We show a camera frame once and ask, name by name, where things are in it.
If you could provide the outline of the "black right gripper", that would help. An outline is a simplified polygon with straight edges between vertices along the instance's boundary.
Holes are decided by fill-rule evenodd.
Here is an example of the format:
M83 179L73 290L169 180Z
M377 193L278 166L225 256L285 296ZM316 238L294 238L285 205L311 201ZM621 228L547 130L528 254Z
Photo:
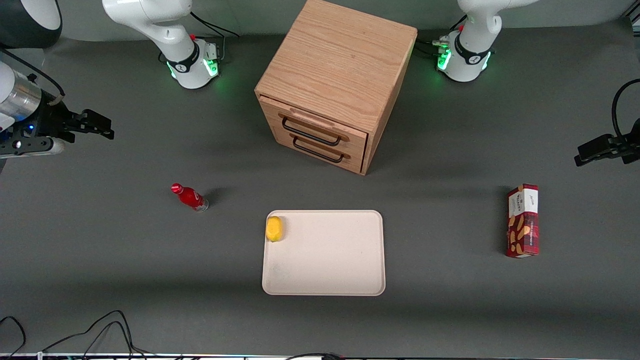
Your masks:
M115 133L111 129L95 126L111 126L112 121L91 109L71 114L67 109L57 112L61 107L50 106L43 102L12 104L8 100L1 103L4 121L12 120L11 125L1 126L2 151L63 151L66 144L73 144L76 133L93 133L112 141Z

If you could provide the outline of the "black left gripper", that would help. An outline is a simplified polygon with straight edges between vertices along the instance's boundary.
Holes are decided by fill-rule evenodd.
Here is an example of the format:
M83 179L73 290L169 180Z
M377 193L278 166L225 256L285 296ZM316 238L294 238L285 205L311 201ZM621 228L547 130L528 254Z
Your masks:
M621 143L612 134L602 134L594 139L578 146L578 155L574 157L574 163L578 167L585 166L594 161L622 158L625 165L640 159L640 118L638 118L629 133L622 135L622 144L625 146L625 154L620 152Z

